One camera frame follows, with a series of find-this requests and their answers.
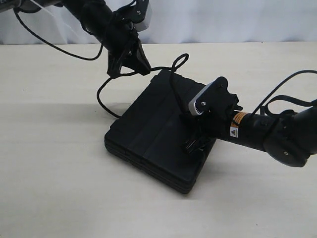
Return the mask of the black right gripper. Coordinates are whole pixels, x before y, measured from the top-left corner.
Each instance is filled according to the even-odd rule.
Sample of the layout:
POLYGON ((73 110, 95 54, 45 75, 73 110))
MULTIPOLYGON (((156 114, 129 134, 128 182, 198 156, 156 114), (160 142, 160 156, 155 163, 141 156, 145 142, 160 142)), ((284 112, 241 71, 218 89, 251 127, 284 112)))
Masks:
POLYGON ((229 102, 224 108, 224 115, 220 116, 215 110, 210 110, 200 116, 193 116, 189 110, 180 116, 181 121, 190 129, 190 136, 185 140, 182 149, 192 154, 210 143, 213 139, 225 136, 229 129, 233 112, 241 109, 236 94, 231 94, 229 102))

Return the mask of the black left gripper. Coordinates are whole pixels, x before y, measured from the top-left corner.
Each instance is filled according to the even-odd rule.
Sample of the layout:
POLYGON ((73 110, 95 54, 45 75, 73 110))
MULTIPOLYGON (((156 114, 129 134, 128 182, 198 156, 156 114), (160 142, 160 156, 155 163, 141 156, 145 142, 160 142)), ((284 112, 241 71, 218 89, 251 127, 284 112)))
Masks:
POLYGON ((119 77, 123 66, 141 75, 151 72, 138 33, 132 21, 125 17, 127 9, 121 7, 112 11, 109 7, 99 7, 102 43, 108 50, 107 74, 110 77, 119 77))

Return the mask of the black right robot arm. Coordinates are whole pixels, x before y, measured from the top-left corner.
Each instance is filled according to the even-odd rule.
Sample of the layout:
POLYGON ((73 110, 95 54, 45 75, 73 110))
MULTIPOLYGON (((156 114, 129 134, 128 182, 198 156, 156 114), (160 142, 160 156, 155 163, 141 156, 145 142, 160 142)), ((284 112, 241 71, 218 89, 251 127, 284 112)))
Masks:
POLYGON ((202 114, 187 111, 181 115, 193 134, 184 150, 193 153, 212 139, 266 152, 276 161, 290 167, 303 167, 317 153, 317 102, 307 102, 287 95, 278 95, 271 102, 286 101, 306 110, 284 110, 272 113, 268 105, 261 114, 245 113, 236 94, 212 94, 204 102, 202 114))

